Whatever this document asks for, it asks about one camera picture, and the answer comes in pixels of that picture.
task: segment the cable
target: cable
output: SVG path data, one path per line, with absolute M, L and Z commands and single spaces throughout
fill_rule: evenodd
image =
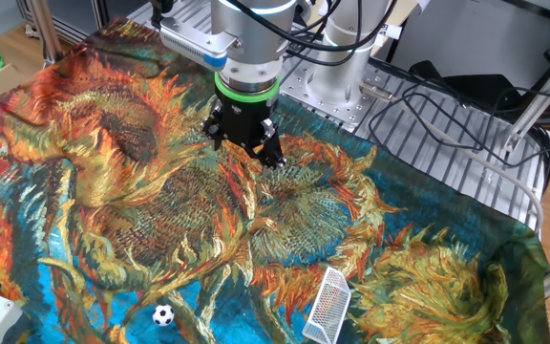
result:
M 414 95 L 422 95 L 422 94 L 411 94 L 411 95 L 407 95 L 408 96 L 414 96 Z M 373 121 L 379 117 L 379 115 L 381 113 L 384 113 L 384 112 L 387 112 L 389 109 L 391 109 L 391 107 L 395 106 L 396 104 L 399 104 L 399 103 L 404 103 L 404 105 L 402 105 L 403 107 L 403 110 L 405 111 L 408 111 L 408 112 L 411 112 L 412 114 L 414 114 L 417 118 L 418 118 L 418 121 L 424 126 L 424 129 L 426 130 L 426 132 L 431 136 L 433 137 L 433 139 L 435 139 L 437 142 L 439 142 L 440 144 L 443 144 L 445 146 L 449 146 L 449 147 L 455 147 L 455 148 L 459 148 L 460 151 L 466 155 L 467 157 L 469 157 L 470 159 L 472 159 L 473 161 L 476 161 L 478 163 L 480 163 L 481 165 L 483 165 L 484 167 L 486 168 L 489 168 L 491 169 L 492 171 L 498 173 L 500 175 L 500 177 L 510 181 L 511 183 L 513 183 L 514 185 L 516 185 L 517 187 L 519 187 L 530 199 L 530 202 L 532 203 L 533 207 L 536 209 L 536 212 L 537 212 L 537 215 L 536 215 L 536 218 L 537 218 L 537 224 L 536 224 L 536 233 L 537 235 L 539 236 L 539 239 L 541 238 L 541 233 L 542 233 L 542 224 L 544 222 L 544 211 L 542 209 L 542 205 L 540 203 L 540 200 L 538 199 L 538 197 L 534 194 L 534 192 L 527 186 L 525 185 L 524 183 L 522 183 L 520 180 L 508 175 L 506 172 L 504 172 L 504 170 L 502 170 L 500 167 L 484 160 L 483 158 L 479 157 L 477 154 L 473 153 L 472 150 L 476 149 L 475 147 L 473 146 L 464 146 L 464 145 L 461 145 L 459 144 L 459 142 L 457 142 L 456 140 L 452 139 L 449 135 L 443 133 L 442 131 L 440 131 L 438 128 L 436 128 L 435 126 L 433 126 L 431 123 L 428 123 L 428 122 L 425 122 L 422 118 L 419 117 L 419 115 L 415 112 L 415 110 L 412 108 L 412 107 L 409 107 L 407 105 L 407 101 L 406 99 L 404 99 L 403 97 L 401 98 L 395 98 L 395 97 L 392 97 L 391 100 L 394 99 L 394 101 L 392 101 L 390 104 L 388 104 L 388 106 L 386 106 L 385 109 L 381 110 L 378 114 L 376 114 L 375 116 L 373 116 L 370 121 L 369 121 L 369 133 L 370 133 L 370 136 L 377 142 L 379 143 L 379 145 L 382 147 L 382 148 L 385 148 L 386 151 L 389 152 L 388 148 L 386 145 L 384 145 L 383 143 L 381 143 L 379 141 L 379 139 L 377 138 L 376 134 L 374 133 L 374 129 L 372 128 L 372 123 Z
M 383 27 L 385 25 L 385 23 L 388 21 L 388 19 L 390 18 L 390 15 L 391 15 L 391 12 L 393 11 L 393 5 L 395 3 L 396 0 L 392 0 L 392 3 L 390 5 L 390 7 L 388 8 L 388 10 L 386 11 L 386 13 L 383 15 L 383 17 L 381 18 L 381 20 L 379 21 L 379 23 L 377 24 L 376 26 L 376 29 L 380 29 L 381 27 Z M 360 5 L 358 5 L 358 18 L 361 17 L 361 11 L 360 11 Z M 320 30 L 318 30 L 318 32 L 313 36 L 313 39 L 311 39 L 311 42 L 313 40 L 315 40 L 315 38 L 317 37 L 318 34 L 320 34 L 322 32 L 322 30 L 324 29 L 325 27 L 325 24 L 322 25 L 322 27 L 320 27 Z M 360 36 L 361 36 L 361 33 L 360 33 L 360 30 L 362 28 L 362 25 L 361 25 L 361 21 L 358 21 L 358 33 L 356 35 L 356 44 L 359 43 L 360 41 Z M 308 57 L 306 55 L 302 55 L 301 52 L 305 49 L 306 47 L 304 47 L 303 49 L 301 49 L 301 51 L 299 52 L 295 52 L 291 49 L 288 49 L 286 50 L 286 52 L 292 56 L 296 56 L 304 61 L 307 61 L 307 62 L 310 62 L 310 63 L 313 63 L 313 64 L 317 64 L 317 65 L 321 65 L 321 66 L 328 66 L 328 67 L 334 67 L 334 66 L 339 66 L 339 65 L 342 65 L 344 63 L 346 63 L 347 61 L 349 61 L 353 55 L 355 54 L 355 48 L 353 50 L 351 50 L 351 52 L 349 52 L 349 54 L 343 58 L 342 60 L 339 60 L 339 61 L 336 61 L 336 62 L 325 62 L 325 61 L 320 61 L 316 58 L 312 58 L 312 57 Z
M 541 204 L 540 204 L 540 201 L 539 201 L 538 197 L 534 194 L 534 192 L 530 189 L 530 187 L 528 187 L 527 185 L 525 185 L 524 183 L 522 183 L 518 179 L 513 178 L 510 175 L 508 175 L 506 172 L 504 172 L 504 170 L 501 167 L 498 167 L 495 164 L 490 163 L 490 162 L 484 160 L 483 158 L 479 157 L 477 154 L 475 154 L 473 152 L 473 150 L 475 150 L 475 151 L 487 151 L 490 155 L 494 156 L 498 161 L 500 161 L 503 166 L 506 166 L 506 167 L 509 167 L 509 168 L 519 167 L 522 164 L 526 163 L 527 161 L 530 161 L 531 159 L 535 158 L 536 156 L 546 155 L 546 157 L 544 159 L 545 160 L 545 180 L 544 180 L 544 187 L 543 187 L 543 191 L 545 191 L 546 187 L 548 186 L 549 181 L 550 181 L 550 138 L 548 137 L 548 134 L 541 127 L 533 127 L 532 128 L 533 131 L 536 131 L 536 132 L 540 133 L 539 138 L 541 138 L 542 143 L 539 143 L 539 144 L 543 147 L 546 146 L 547 148 L 543 149 L 543 150 L 541 150 L 541 151 L 539 151 L 535 154 L 532 154 L 532 155 L 530 155 L 526 158 L 523 158 L 523 159 L 521 159 L 521 161 L 519 161 L 517 163 L 509 163 L 507 160 L 501 158 L 492 149 L 490 149 L 486 146 L 487 135 L 485 135 L 483 137 L 483 141 L 480 141 L 472 133 L 470 133 L 468 131 L 468 129 L 465 128 L 457 119 L 455 119 L 451 114 L 447 113 L 440 105 L 438 105 L 435 101 L 433 101 L 427 95 L 421 94 L 421 93 L 418 93 L 418 92 L 414 92 L 414 93 L 409 94 L 409 91 L 417 88 L 421 84 L 428 83 L 428 82 L 430 82 L 430 81 L 423 80 L 419 83 L 414 84 L 413 86 L 409 87 L 408 89 L 406 89 L 403 92 L 401 98 L 391 97 L 390 99 L 388 99 L 390 104 L 388 104 L 388 106 L 386 106 L 383 110 L 381 110 L 377 114 L 375 114 L 369 121 L 370 137 L 375 142 L 377 142 L 382 148 L 385 148 L 385 150 L 389 152 L 388 147 L 386 145 L 384 145 L 383 143 L 381 143 L 379 141 L 378 137 L 376 136 L 376 134 L 374 132 L 374 128 L 373 128 L 373 122 L 377 118 L 382 116 L 383 114 L 387 113 L 391 109 L 391 107 L 393 107 L 397 104 L 400 104 L 400 106 L 403 108 L 403 110 L 413 114 L 416 117 L 417 121 L 426 130 L 426 133 L 428 135 L 430 135 L 436 142 L 438 142 L 442 145 L 448 146 L 448 147 L 453 147 L 453 148 L 456 148 L 456 149 L 460 149 L 461 152 L 463 154 L 465 154 L 466 156 L 468 156 L 470 159 L 482 164 L 486 168 L 489 168 L 489 169 L 493 170 L 494 172 L 498 173 L 500 175 L 500 177 L 512 182 L 514 185 L 519 187 L 530 198 L 530 202 L 532 203 L 533 207 L 536 208 L 536 211 L 537 211 L 536 233 L 537 233 L 537 235 L 539 236 L 539 239 L 540 239 L 542 224 L 543 224 L 543 221 L 544 221 L 544 213 L 543 213 L 543 210 L 542 210 L 542 207 L 541 207 Z M 513 89 L 521 90 L 521 91 L 525 91 L 525 92 L 530 92 L 530 93 L 540 95 L 540 96 L 550 97 L 550 94 L 546 94 L 546 93 L 541 92 L 541 91 L 534 91 L 534 90 L 529 90 L 529 89 L 525 89 L 525 88 L 521 88 L 521 87 L 514 87 L 514 88 L 504 90 L 500 95 L 498 95 L 497 103 L 495 104 L 494 109 L 497 108 L 498 103 L 501 101 L 501 99 L 504 97 L 504 95 L 506 93 L 512 91 Z M 413 109 L 412 105 L 409 102 L 409 99 L 412 98 L 412 97 L 415 97 L 415 96 L 424 97 L 427 101 L 429 101 L 437 109 L 437 111 L 441 112 L 445 117 L 449 118 L 452 122 L 457 124 L 461 128 L 461 130 L 464 133 L 466 133 L 478 145 L 478 147 L 460 144 L 459 142 L 452 139 L 447 134 L 443 133 L 438 128 L 433 126 L 431 123 L 428 123 L 428 122 L 424 121 L 423 118 L 421 118 L 421 116 L 419 116 L 419 114 Z M 486 134 L 489 132 L 491 122 L 493 121 L 493 117 L 495 116 L 495 112 L 496 111 L 492 111 L 492 113 L 490 114 L 490 120 L 489 120 L 488 125 L 485 129 Z
M 318 26 L 320 24 L 322 24 L 323 26 L 326 25 L 326 21 L 334 13 L 334 10 L 336 10 L 336 8 L 339 7 L 339 4 L 341 4 L 341 1 L 343 1 L 343 0 L 338 0 L 334 4 L 332 4 L 332 2 L 330 0 L 326 0 L 326 2 L 328 3 L 328 11 L 320 19 L 316 20 L 311 25 L 306 26 L 306 27 L 304 27 L 300 30 L 293 31 L 292 35 L 299 35 L 301 33 L 308 32 L 309 30 L 315 28 L 316 26 Z
M 379 34 L 379 31 L 381 30 L 381 27 L 383 26 L 383 23 L 379 23 L 380 25 L 377 25 L 377 27 L 371 31 L 364 39 L 360 40 L 357 43 L 354 43 L 352 45 L 347 46 L 327 46 L 323 44 L 314 44 L 310 42 L 303 41 L 302 39 L 296 38 L 292 34 L 285 32 L 284 30 L 280 29 L 275 24 L 269 22 L 268 20 L 262 18 L 259 14 L 256 14 L 252 9 L 247 7 L 246 5 L 242 4 L 238 0 L 227 0 L 228 3 L 231 5 L 237 7 L 240 11 L 247 14 L 249 17 L 257 21 L 259 24 L 263 25 L 265 28 L 269 29 L 270 31 L 276 33 L 283 39 L 286 39 L 292 43 L 296 43 L 298 45 L 304 46 L 306 48 L 311 48 L 313 50 L 322 51 L 322 52 L 344 52 L 348 50 L 353 50 L 362 47 L 363 45 L 369 43 L 376 35 Z M 386 11 L 386 15 L 384 18 L 389 17 L 390 13 L 393 11 L 394 6 L 396 5 L 397 0 L 391 0 L 390 7 Z
M 453 145 L 453 144 L 457 143 L 457 141 L 452 139 L 449 135 L 447 135 L 447 134 L 443 133 L 442 131 L 440 131 L 438 128 L 433 126 L 431 123 L 426 123 L 426 125 L 427 125 L 428 128 L 430 128 L 430 130 L 433 133 L 436 133 L 437 135 L 439 135 L 443 140 L 447 141 L 449 144 Z M 513 183 L 516 187 L 520 188 L 521 191 L 523 191 L 527 195 L 527 197 L 530 198 L 530 202 L 532 203 L 532 205 L 536 209 L 536 228 L 535 228 L 535 232 L 536 232 L 536 235 L 539 237 L 539 240 L 542 240 L 542 224 L 544 223 L 544 210 L 542 209 L 542 204 L 540 203 L 539 198 L 536 197 L 536 195 L 534 194 L 532 189 L 530 189 L 526 184 L 522 183 L 517 178 L 511 177 L 508 173 L 504 172 L 500 167 L 484 160 L 482 157 L 480 157 L 477 154 L 471 152 L 470 150 L 462 149 L 461 152 L 463 154 L 465 154 L 468 158 L 470 158 L 470 159 L 482 164 L 484 167 L 487 167 L 487 168 L 491 169 L 492 171 L 498 173 L 500 175 L 500 177 L 502 177 L 502 178 L 508 180 L 509 182 Z

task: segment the black mount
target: black mount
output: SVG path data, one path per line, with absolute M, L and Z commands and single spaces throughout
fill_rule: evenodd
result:
M 214 150 L 229 140 L 263 165 L 264 172 L 284 168 L 286 158 L 279 142 L 277 124 L 270 119 L 278 104 L 277 96 L 254 103 L 225 96 L 217 87 L 218 104 L 208 119 L 201 123 L 203 133 L 213 141 Z
M 160 21 L 164 18 L 163 13 L 173 9 L 175 0 L 150 0 L 152 3 L 152 26 L 160 30 Z

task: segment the miniature soccer goal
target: miniature soccer goal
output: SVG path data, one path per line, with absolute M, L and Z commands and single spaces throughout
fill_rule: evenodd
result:
M 320 344 L 334 344 L 348 311 L 351 291 L 343 273 L 328 267 L 303 335 Z

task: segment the black cable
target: black cable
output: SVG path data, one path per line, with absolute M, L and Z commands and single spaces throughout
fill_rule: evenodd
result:
M 376 30 L 377 29 L 380 29 L 381 27 L 383 27 L 385 25 L 385 23 L 388 21 L 388 19 L 390 18 L 390 15 L 391 15 L 391 12 L 393 11 L 393 5 L 395 3 L 396 0 L 392 0 L 392 3 L 390 5 L 390 7 L 388 8 L 388 10 L 386 11 L 386 13 L 384 14 L 383 18 L 381 18 L 381 20 L 379 21 L 379 23 L 377 24 L 377 27 L 376 27 Z M 360 8 L 358 8 L 358 18 L 361 16 L 360 14 Z M 317 34 L 321 33 L 321 30 L 325 27 L 325 25 L 323 25 L 322 27 L 320 27 L 320 30 L 316 33 L 315 36 L 317 36 Z M 360 23 L 358 24 L 358 34 L 356 36 L 356 43 L 359 43 L 359 36 L 360 36 L 360 28 L 362 26 L 360 25 Z M 312 57 L 309 57 L 309 56 L 306 56 L 306 55 L 303 55 L 301 54 L 301 52 L 304 50 L 305 48 L 303 48 L 301 51 L 299 52 L 295 52 L 295 51 L 292 51 L 290 49 L 288 49 L 286 52 L 292 56 L 296 56 L 304 61 L 307 61 L 307 62 L 310 62 L 310 63 L 314 63 L 314 64 L 317 64 L 317 65 L 321 65 L 321 66 L 328 66 L 328 67 L 334 67 L 334 66 L 339 66 L 339 65 L 342 65 L 344 63 L 346 63 L 347 61 L 349 61 L 352 57 L 353 57 L 353 54 L 355 54 L 355 49 L 351 50 L 351 52 L 349 52 L 349 54 L 343 58 L 342 60 L 339 60 L 339 61 L 336 61 L 336 62 L 325 62 L 325 61 L 320 61 L 316 58 L 312 58 Z
M 311 48 L 313 50 L 322 51 L 322 52 L 344 52 L 344 51 L 360 48 L 363 45 L 369 43 L 379 33 L 379 31 L 381 30 L 381 27 L 385 23 L 385 22 L 383 22 L 383 23 L 380 22 L 380 25 L 377 25 L 377 27 L 372 32 L 370 32 L 364 39 L 362 39 L 359 42 L 354 43 L 352 45 L 327 46 L 327 45 L 323 45 L 323 44 L 315 44 L 315 43 L 306 42 L 306 41 L 303 41 L 302 39 L 296 38 L 292 34 L 283 31 L 282 29 L 280 29 L 275 24 L 273 24 L 273 23 L 269 22 L 268 20 L 262 18 L 259 14 L 256 14 L 252 9 L 250 9 L 246 5 L 242 4 L 238 0 L 227 0 L 227 1 L 230 4 L 232 4 L 233 6 L 237 7 L 240 11 L 242 11 L 243 13 L 247 14 L 249 17 L 251 17 L 252 19 L 257 21 L 259 24 L 261 24 L 265 28 L 269 29 L 270 31 L 272 31 L 272 32 L 276 33 L 277 35 L 279 35 L 280 37 L 282 37 L 283 39 L 286 39 L 286 40 L 288 40 L 292 43 L 299 44 L 299 45 L 304 46 L 306 48 Z M 396 5 L 396 2 L 397 2 L 397 0 L 391 0 L 390 7 L 386 11 L 386 15 L 384 16 L 384 18 L 390 16 L 390 13 L 392 12 L 394 6 Z
M 326 25 L 326 21 L 334 13 L 334 10 L 336 10 L 336 8 L 339 6 L 339 4 L 341 4 L 341 1 L 343 1 L 343 0 L 337 0 L 336 2 L 334 2 L 334 4 L 332 4 L 332 2 L 330 0 L 326 0 L 326 2 L 328 4 L 328 11 L 320 19 L 316 20 L 314 23 L 312 23 L 309 26 L 306 26 L 306 27 L 304 27 L 300 30 L 293 31 L 291 34 L 292 35 L 299 35 L 301 33 L 308 32 L 309 30 L 315 28 L 316 26 L 318 26 L 320 24 Z
M 313 42 L 313 40 L 315 40 L 317 38 L 317 36 L 319 34 L 321 34 L 322 31 L 325 28 L 326 28 L 326 22 L 324 22 L 322 24 L 322 26 L 320 26 L 320 29 L 313 35 L 313 38 L 311 38 L 310 42 Z M 355 43 L 358 43 L 360 41 L 360 38 L 362 37 L 361 28 L 362 28 L 362 0 L 358 0 L 358 32 L 356 33 L 356 36 L 355 36 Z M 326 62 L 326 61 L 320 61 L 318 59 L 302 55 L 302 51 L 304 49 L 305 49 L 305 47 L 303 47 L 301 49 L 301 51 L 299 51 L 299 52 L 295 52 L 293 50 L 286 50 L 286 52 L 288 54 L 292 55 L 292 56 L 296 56 L 296 57 L 298 57 L 300 59 L 303 59 L 305 61 L 308 61 L 308 62 L 311 62 L 311 63 L 314 63 L 314 64 L 318 64 L 318 65 L 321 65 L 321 66 L 328 66 L 328 67 L 334 67 L 334 66 L 342 65 L 345 62 L 349 61 L 353 57 L 353 55 L 355 54 L 355 49 L 353 49 L 342 60 L 339 60 L 339 61 L 336 61 L 336 62 Z
M 384 144 L 382 144 L 379 139 L 376 137 L 376 134 L 374 133 L 374 128 L 372 127 L 373 125 L 373 122 L 379 118 L 380 116 L 382 116 L 383 114 L 385 114 L 387 111 L 389 111 L 391 109 L 391 107 L 399 104 L 400 102 L 405 102 L 405 104 L 407 105 L 407 107 L 409 108 L 409 110 L 411 110 L 412 114 L 416 117 L 417 121 L 422 125 L 422 127 L 424 128 L 424 130 L 426 130 L 426 133 L 433 139 L 435 140 L 436 142 L 438 142 L 439 144 L 442 144 L 444 146 L 448 146 L 448 147 L 452 147 L 452 148 L 458 148 L 458 149 L 472 149 L 472 150 L 475 150 L 475 151 L 486 151 L 488 152 L 489 154 L 491 154 L 492 156 L 494 156 L 494 158 L 496 158 L 498 161 L 500 161 L 504 166 L 508 167 L 508 168 L 515 168 L 515 167 L 519 167 L 521 166 L 522 164 L 526 163 L 527 161 L 530 161 L 531 159 L 533 159 L 534 157 L 538 156 L 538 155 L 545 155 L 545 154 L 549 154 L 550 153 L 550 147 L 547 148 L 547 149 L 543 149 L 535 154 L 532 154 L 526 158 L 523 158 L 521 161 L 517 162 L 517 163 L 509 163 L 507 160 L 501 158 L 498 154 L 496 154 L 492 149 L 490 149 L 489 147 L 486 146 L 486 138 L 487 136 L 484 137 L 483 141 L 479 140 L 477 137 L 475 137 L 472 133 L 470 133 L 468 131 L 468 129 L 466 129 L 457 119 L 455 119 L 451 114 L 447 113 L 440 105 L 438 105 L 435 101 L 433 101 L 432 99 L 430 99 L 427 95 L 425 94 L 421 94 L 421 93 L 411 93 L 411 94 L 407 94 L 407 92 L 409 90 L 412 90 L 414 88 L 418 87 L 417 84 L 413 85 L 412 87 L 408 88 L 407 90 L 405 90 L 403 92 L 403 96 L 399 99 L 397 99 L 396 101 L 394 102 L 391 102 L 390 104 L 388 104 L 388 106 L 386 106 L 383 110 L 379 111 L 377 114 L 375 114 L 369 121 L 369 132 L 370 132 L 370 136 L 377 142 L 379 143 L 382 147 L 385 147 Z M 531 93 L 535 93 L 535 94 L 538 94 L 538 95 L 541 95 L 541 96 L 546 96 L 546 97 L 550 97 L 549 94 L 546 94 L 546 93 L 543 93 L 543 92 L 540 92 L 540 91 L 533 91 L 533 90 L 528 90 L 528 89 L 524 89 L 524 88 L 520 88 L 520 87 L 517 87 L 516 89 L 518 90 L 521 90 L 521 91 L 525 91 L 525 92 L 531 92 Z M 457 124 L 461 130 L 466 133 L 478 146 L 468 146 L 468 145 L 463 145 L 463 144 L 450 144 L 448 142 L 445 142 L 443 140 L 441 140 L 440 138 L 438 138 L 431 130 L 430 128 L 426 125 L 425 121 L 423 120 L 423 118 L 421 116 L 419 116 L 419 114 L 417 114 L 417 112 L 413 109 L 413 106 L 411 105 L 411 103 L 409 102 L 409 99 L 412 98 L 412 97 L 415 97 L 415 96 L 420 96 L 420 97 L 424 97 L 426 98 L 439 112 L 441 112 L 445 117 L 449 118 L 452 122 L 454 122 L 455 124 Z M 494 114 L 490 114 L 490 121 L 493 119 L 493 116 Z M 489 132 L 489 126 L 490 124 L 488 123 L 488 127 L 486 128 L 486 133 Z M 550 173 L 550 154 L 549 156 L 547 157 L 547 159 L 549 160 L 549 166 L 546 167 L 546 173 L 547 175 Z

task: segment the white cylinder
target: white cylinder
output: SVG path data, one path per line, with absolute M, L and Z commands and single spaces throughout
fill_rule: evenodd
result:
M 341 1 L 326 24 L 324 44 L 346 46 L 355 43 L 358 30 L 358 3 L 356 0 Z M 388 0 L 362 1 L 362 28 L 359 28 L 361 39 L 374 30 L 383 18 L 387 6 Z M 337 106 L 357 102 L 361 96 L 360 81 L 375 38 L 358 48 L 353 57 L 342 65 L 315 65 L 307 79 L 309 91 L 323 102 Z M 318 59 L 336 62 L 344 59 L 349 52 L 320 52 Z

